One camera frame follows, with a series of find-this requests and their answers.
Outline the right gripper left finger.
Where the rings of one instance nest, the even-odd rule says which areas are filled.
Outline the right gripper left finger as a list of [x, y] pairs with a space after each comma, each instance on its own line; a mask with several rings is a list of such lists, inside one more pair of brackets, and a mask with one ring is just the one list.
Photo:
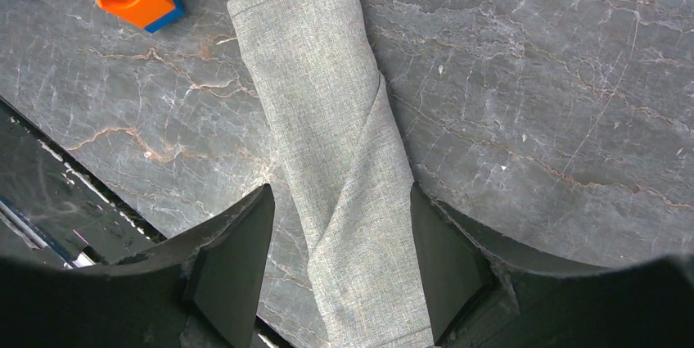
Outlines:
[[113, 264], [1, 259], [4, 347], [249, 347], [273, 232], [268, 184]]

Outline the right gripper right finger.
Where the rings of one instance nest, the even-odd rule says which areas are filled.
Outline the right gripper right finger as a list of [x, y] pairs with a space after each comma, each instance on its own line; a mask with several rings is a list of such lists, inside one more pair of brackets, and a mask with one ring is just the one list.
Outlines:
[[439, 347], [690, 347], [693, 258], [622, 268], [535, 249], [410, 192], [412, 233]]

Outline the grey cloth napkin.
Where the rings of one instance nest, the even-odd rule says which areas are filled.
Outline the grey cloth napkin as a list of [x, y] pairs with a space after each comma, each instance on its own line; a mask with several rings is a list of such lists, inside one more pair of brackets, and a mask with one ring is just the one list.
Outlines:
[[413, 183], [359, 0], [228, 0], [333, 347], [431, 347]]

